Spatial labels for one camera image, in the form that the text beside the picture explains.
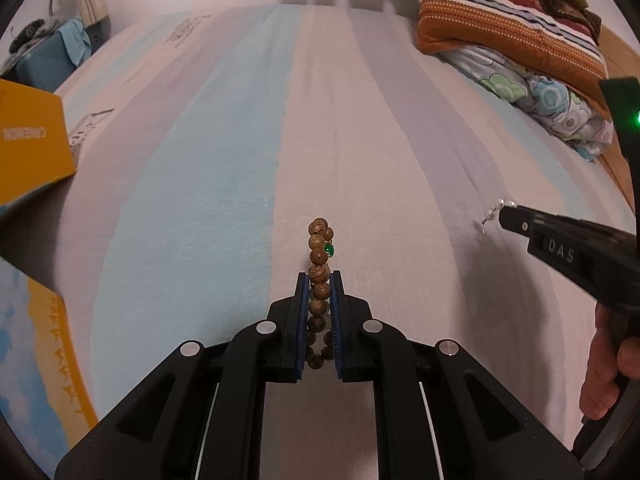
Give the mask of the right hand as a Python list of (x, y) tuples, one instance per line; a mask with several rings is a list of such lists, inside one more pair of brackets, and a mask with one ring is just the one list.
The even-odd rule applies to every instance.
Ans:
[(631, 380), (640, 375), (640, 344), (638, 337), (626, 338), (614, 348), (610, 330), (612, 311), (600, 302), (594, 311), (594, 334), (589, 350), (587, 371), (582, 390), (580, 390), (579, 408), (582, 414), (591, 420), (601, 419), (615, 404), (620, 387), (615, 378), (622, 373)]

